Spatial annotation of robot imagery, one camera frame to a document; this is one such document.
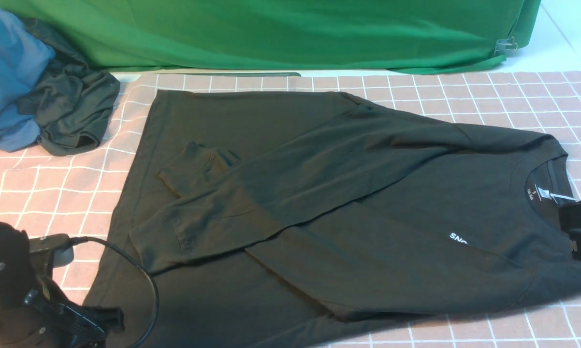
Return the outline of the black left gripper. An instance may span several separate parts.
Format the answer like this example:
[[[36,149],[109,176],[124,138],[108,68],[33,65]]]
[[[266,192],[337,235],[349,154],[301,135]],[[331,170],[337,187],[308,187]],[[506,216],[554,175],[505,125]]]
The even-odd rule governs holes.
[[[0,348],[103,346],[125,330],[118,307],[72,302],[52,279],[73,260],[64,233],[29,238],[0,221]]]

